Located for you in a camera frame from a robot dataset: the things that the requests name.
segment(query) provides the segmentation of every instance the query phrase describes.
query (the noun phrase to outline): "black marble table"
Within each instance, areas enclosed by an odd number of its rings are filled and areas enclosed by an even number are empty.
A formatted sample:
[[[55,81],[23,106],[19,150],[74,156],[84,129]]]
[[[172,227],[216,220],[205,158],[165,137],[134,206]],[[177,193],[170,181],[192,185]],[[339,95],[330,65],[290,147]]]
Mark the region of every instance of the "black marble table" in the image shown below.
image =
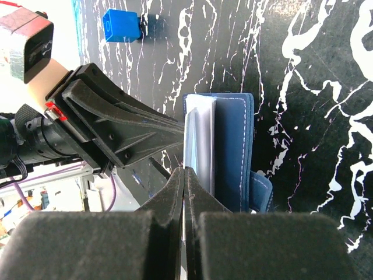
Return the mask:
[[[82,63],[157,111],[182,120],[185,93],[252,93],[252,168],[276,210],[331,216],[373,277],[373,0],[73,3]],[[107,9],[141,15],[144,38],[107,44]],[[182,160],[159,158],[169,171]]]

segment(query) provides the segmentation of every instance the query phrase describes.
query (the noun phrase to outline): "blue box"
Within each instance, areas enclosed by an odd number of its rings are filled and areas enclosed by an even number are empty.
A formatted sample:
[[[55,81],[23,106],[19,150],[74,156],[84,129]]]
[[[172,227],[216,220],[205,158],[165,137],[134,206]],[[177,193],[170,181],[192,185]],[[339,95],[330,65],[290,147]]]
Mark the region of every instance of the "blue box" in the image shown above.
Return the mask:
[[[141,38],[140,20],[135,12],[109,9],[103,16],[106,42],[131,43]]]

